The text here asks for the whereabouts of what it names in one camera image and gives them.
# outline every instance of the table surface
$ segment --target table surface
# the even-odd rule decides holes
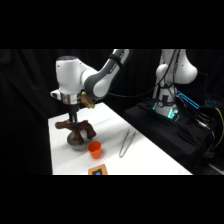
[[[88,175],[89,169],[103,164],[108,175],[191,175],[138,131],[127,153],[120,159],[119,152],[127,131],[130,129],[131,135],[126,144],[136,130],[104,103],[97,104],[95,109],[85,108],[78,112],[78,120],[88,120],[97,133],[94,140],[102,144],[102,155],[98,160],[92,159],[87,150],[78,152],[68,145],[69,130],[55,128],[55,123],[68,118],[65,114],[48,122],[54,175]]]

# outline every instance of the small orange cup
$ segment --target small orange cup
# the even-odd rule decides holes
[[[88,151],[93,159],[99,159],[101,156],[101,143],[94,141],[88,145]]]

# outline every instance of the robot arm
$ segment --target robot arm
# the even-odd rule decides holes
[[[106,97],[113,81],[132,53],[133,49],[114,49],[100,71],[89,67],[76,57],[66,56],[57,60],[59,89],[51,92],[51,96],[67,105],[72,124],[77,124],[76,113],[79,111],[82,90],[93,100]]]
[[[110,57],[99,72],[90,69],[82,74],[81,86],[91,99],[100,100],[106,97],[113,81],[128,62],[132,52],[132,49],[115,49],[113,57]]]

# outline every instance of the metal tongs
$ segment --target metal tongs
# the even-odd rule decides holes
[[[131,141],[129,142],[127,148],[124,150],[124,152],[123,152],[123,154],[122,154],[122,150],[123,150],[123,148],[124,148],[124,144],[125,144],[125,142],[126,142],[128,136],[129,136],[129,133],[130,133],[130,130],[128,130],[128,133],[127,133],[127,135],[126,135],[126,137],[125,137],[125,139],[124,139],[124,142],[123,142],[123,144],[122,144],[121,151],[120,151],[120,154],[119,154],[120,158],[123,158],[123,157],[124,157],[124,155],[125,155],[126,152],[128,151],[129,147],[131,146],[131,143],[133,142],[133,140],[134,140],[134,138],[135,138],[136,131],[134,132],[134,134],[133,134],[133,136],[132,136],[132,138],[131,138]]]

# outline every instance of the orange box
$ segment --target orange box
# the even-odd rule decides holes
[[[90,176],[107,176],[107,170],[105,165],[97,166],[93,169],[88,170]]]

